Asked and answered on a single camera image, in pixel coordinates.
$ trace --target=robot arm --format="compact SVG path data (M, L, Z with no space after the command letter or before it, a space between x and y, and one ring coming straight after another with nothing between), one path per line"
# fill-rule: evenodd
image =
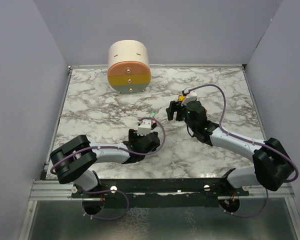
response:
M226 173L228 182L234 188L262 185L268 190L276 191L294 171L293 166L285 158L267 148L269 146L289 157L277 139L270 138L264 141L245 137L227 131L219 124L208 120L207 111L197 100L197 93L194 90L183 92L178 101L170 102L166 109L169 121L174 118L175 112L176 120L186 123L188 133L189 129L192 130L193 135L189 133L191 137L210 146L228 149L253 162L254 167L232 169Z
M90 143L87 136L79 135L50 154L50 172L57 175L60 184L74 182L85 191L100 191L98 175L88 168L95 163L131 164L143 160L145 154L160 146L158 133L151 132L154 126L151 120L144 119L138 130L129 130L128 141L117 144Z

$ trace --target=marble surface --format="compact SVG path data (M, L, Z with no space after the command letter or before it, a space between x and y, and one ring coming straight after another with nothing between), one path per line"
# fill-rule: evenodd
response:
M247 137L263 139L241 68L153 68L151 74L145 92L120 94L109 85L107 69L74 69L53 149L81 134L95 143L120 143L128 139L130 128L137 129L137 118L156 112L155 117L166 130L166 142L157 154L133 164L98 163L90 169L102 179L215 178L230 168L253 165L231 151L191 138L185 123L168 121L165 111L185 88L213 83L226 95L223 126ZM223 108L221 93L214 87L201 88L197 93L208 110L208 119L218 122ZM156 131L162 139L161 130ZM48 171L46 178L56 176Z

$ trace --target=cylindrical container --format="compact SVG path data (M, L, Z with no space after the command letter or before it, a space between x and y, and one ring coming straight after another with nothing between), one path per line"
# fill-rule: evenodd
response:
M150 83L151 72L145 45L135 40L122 40L109 49L108 81L121 93L136 93Z

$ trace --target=gray wall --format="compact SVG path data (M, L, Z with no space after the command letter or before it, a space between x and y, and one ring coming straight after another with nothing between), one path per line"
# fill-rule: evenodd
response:
M70 65L108 63L116 41L154 64L246 64L281 0L34 0Z
M267 137L280 139L300 170L300 0L282 2L246 72ZM300 178L292 186L300 212Z
M67 73L35 4L0 0L0 240L18 238Z

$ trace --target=orange stripe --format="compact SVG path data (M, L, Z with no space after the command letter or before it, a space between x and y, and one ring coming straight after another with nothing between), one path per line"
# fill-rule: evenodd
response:
M150 68L139 61L122 61L112 65L108 69L108 76L132 75L132 74L150 74Z

